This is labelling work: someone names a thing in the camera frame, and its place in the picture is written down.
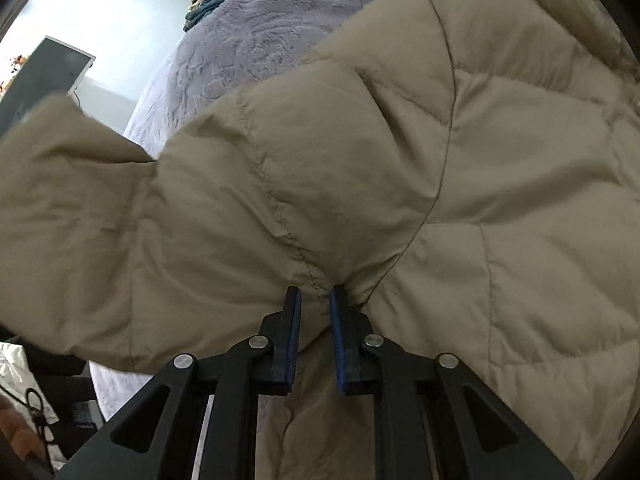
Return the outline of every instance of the puffer jacket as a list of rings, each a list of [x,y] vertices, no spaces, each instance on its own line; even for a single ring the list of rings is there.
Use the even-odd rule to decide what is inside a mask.
[[[328,291],[460,355],[577,479],[638,411],[638,65],[594,0],[376,0],[230,92],[158,161],[55,98],[0,143],[0,322],[155,372],[303,293],[259,479],[373,478],[335,385]]]

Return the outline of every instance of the round metal rivet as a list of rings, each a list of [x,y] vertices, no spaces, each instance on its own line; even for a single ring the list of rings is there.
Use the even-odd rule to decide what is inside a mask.
[[[251,339],[249,339],[249,346],[251,348],[255,348],[259,350],[264,348],[269,344],[269,340],[263,335],[254,335]]]
[[[174,359],[174,366],[176,368],[180,368],[180,370],[184,370],[185,368],[189,368],[193,364],[193,357],[188,354],[180,354],[178,357]]]
[[[378,334],[369,334],[364,338],[364,344],[367,346],[373,346],[373,348],[378,348],[385,343],[385,338]]]
[[[440,366],[442,366],[443,368],[448,368],[449,370],[453,370],[453,368],[458,366],[458,363],[460,361],[453,354],[442,354],[438,358],[438,362],[440,363]]]

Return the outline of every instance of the television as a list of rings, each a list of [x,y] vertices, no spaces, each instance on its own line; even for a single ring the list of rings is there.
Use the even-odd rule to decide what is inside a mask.
[[[95,56],[46,36],[0,100],[0,137],[53,93],[71,94]]]

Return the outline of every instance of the white wall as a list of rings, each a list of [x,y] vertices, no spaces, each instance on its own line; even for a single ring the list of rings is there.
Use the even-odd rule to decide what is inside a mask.
[[[52,36],[96,57],[82,109],[122,132],[146,83],[184,35],[187,0],[31,0],[0,43],[0,64]]]

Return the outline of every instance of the person's skin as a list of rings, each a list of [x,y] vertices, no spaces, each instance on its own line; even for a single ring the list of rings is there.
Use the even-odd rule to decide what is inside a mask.
[[[0,395],[0,431],[23,462],[29,454],[42,462],[46,461],[44,444],[27,425],[24,417],[16,412],[12,404],[2,395]]]

